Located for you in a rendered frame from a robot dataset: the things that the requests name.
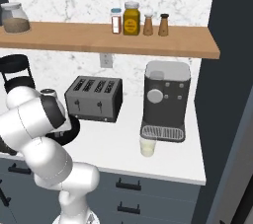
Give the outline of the dark blue tall side panel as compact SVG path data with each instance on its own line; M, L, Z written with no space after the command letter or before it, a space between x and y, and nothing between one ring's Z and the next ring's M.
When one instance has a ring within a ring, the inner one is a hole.
M218 60L201 64L195 106L207 183L192 224L206 224L253 87L253 0L212 0L209 29Z

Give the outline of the yellow jar with grey lid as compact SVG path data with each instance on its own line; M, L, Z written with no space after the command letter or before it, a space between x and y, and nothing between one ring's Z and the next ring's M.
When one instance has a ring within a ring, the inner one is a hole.
M138 10L139 4L137 2L125 2L124 12L124 35L138 36L140 31L140 12Z

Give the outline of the dark blue drawer front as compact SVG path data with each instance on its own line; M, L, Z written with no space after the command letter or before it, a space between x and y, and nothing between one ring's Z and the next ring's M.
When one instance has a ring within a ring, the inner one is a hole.
M116 182L122 178L123 183L136 185L138 181L141 184L141 191L117 188ZM165 199L174 199L183 202L195 203L199 196L200 187L177 182L168 182L143 177L127 176L123 174L113 174L102 172L100 174L100 183L96 193L118 193L132 194L141 196L152 196Z
M97 214L101 224L191 224L195 204L174 199L118 193L96 193L87 195L91 209ZM123 206L139 204L140 214L118 212Z
M8 172L8 168L10 166L12 166L14 163L16 163L16 165L19 168L24 168L24 169L28 168L27 164L24 161L0 158L0 178L3 178L5 176L9 176L9 177L32 179L34 177L33 172L30 175L16 174L16 173Z

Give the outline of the black round stand appliance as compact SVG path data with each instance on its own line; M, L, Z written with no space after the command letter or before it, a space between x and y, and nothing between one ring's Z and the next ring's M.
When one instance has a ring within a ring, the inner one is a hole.
M6 74L17 73L28 70L28 76L18 76L12 79L7 79ZM35 81L30 69L29 59L25 54L10 54L0 58L0 73L4 79L4 88L6 93L12 89L25 86L35 88Z

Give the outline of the wooden wall shelf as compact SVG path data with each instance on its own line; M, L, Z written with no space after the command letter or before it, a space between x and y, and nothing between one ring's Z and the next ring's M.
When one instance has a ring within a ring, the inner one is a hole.
M114 35L109 24L31 22L27 33L10 35L0 27L1 48L102 52L219 59L220 51L207 27L170 26L169 36L158 28L147 37Z

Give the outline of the glass jar with brown grains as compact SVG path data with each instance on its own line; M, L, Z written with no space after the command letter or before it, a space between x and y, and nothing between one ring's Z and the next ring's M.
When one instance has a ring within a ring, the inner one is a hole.
M2 24L7 34L25 33L31 28L21 3L2 3L0 7L2 9Z

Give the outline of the brown shaker with white cap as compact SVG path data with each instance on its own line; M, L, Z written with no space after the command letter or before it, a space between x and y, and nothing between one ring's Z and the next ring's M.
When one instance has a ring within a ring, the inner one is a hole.
M145 17L145 21L144 21L144 27L143 27L143 34L145 36L152 36L153 35L152 15L145 14L144 17Z

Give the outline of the white wall socket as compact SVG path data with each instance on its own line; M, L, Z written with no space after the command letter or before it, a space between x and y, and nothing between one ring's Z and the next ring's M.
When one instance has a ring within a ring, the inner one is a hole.
M102 68L112 68L113 67L113 56L110 53L100 54L100 66Z

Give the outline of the glass of lemonade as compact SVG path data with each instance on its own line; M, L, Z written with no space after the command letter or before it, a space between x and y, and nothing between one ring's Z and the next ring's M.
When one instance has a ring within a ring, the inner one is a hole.
M154 154L156 140L139 138L140 153L144 157L151 157Z

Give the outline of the grey four-slot toaster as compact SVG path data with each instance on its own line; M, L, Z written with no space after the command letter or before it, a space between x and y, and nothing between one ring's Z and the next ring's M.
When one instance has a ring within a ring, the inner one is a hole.
M68 113L78 119L116 122L123 103L123 80L78 76L64 98Z

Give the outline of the grey coffee machine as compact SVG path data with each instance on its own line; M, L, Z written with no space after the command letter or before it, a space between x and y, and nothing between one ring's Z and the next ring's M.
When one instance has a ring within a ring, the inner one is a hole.
M140 136L181 143L186 138L185 113L191 71L184 62L153 60L144 73Z

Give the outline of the small red spice jar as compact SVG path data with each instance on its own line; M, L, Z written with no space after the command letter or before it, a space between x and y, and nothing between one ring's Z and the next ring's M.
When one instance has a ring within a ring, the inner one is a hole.
M120 34L122 32L122 9L112 8L111 9L111 22L112 22L112 33Z

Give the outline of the dark blue cupboard door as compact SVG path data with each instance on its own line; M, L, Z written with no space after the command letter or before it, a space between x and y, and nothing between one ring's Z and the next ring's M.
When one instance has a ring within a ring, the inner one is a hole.
M38 187L32 175L0 173L0 224L52 224L60 213L58 192Z

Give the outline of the brown shaker with black cap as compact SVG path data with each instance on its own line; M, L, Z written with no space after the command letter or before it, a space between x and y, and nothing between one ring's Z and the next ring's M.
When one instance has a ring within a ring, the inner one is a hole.
M168 18L169 18L169 15L168 14L161 14L160 17L161 17L161 21L160 21L158 34L161 37L167 37L168 36Z

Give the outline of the grey fridge door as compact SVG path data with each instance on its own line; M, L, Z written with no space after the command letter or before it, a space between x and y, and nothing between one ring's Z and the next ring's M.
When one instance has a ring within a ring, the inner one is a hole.
M253 87L227 158L206 224L230 224L253 175Z

